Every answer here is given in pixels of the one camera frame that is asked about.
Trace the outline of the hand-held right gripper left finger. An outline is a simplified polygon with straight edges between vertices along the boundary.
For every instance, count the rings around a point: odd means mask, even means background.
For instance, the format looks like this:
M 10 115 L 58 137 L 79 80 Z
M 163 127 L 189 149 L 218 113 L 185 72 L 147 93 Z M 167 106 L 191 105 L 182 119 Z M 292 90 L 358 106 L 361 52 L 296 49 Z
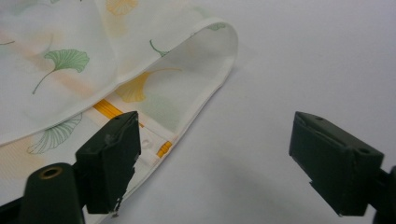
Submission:
M 90 214 L 108 214 L 120 207 L 140 155 L 136 111 L 111 119 L 77 151 L 77 168 L 86 178 L 85 204 Z

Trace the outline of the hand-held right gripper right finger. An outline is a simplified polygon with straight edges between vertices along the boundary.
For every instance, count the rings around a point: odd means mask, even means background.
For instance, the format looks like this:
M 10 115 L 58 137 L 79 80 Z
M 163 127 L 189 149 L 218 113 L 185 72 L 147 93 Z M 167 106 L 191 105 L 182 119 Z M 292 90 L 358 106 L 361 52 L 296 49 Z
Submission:
M 370 182 L 384 154 L 324 118 L 297 111 L 290 156 L 311 179 L 311 186 L 341 216 L 362 216 Z

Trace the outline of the white leaf-print pillowcase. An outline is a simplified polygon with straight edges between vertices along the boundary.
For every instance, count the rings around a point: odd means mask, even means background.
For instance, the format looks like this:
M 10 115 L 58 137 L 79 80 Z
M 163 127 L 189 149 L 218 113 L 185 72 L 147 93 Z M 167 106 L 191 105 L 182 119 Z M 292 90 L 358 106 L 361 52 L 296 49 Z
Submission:
M 0 224 L 116 217 L 222 86 L 235 29 L 190 0 L 0 0 Z M 77 151 L 138 113 L 120 207 L 90 214 Z

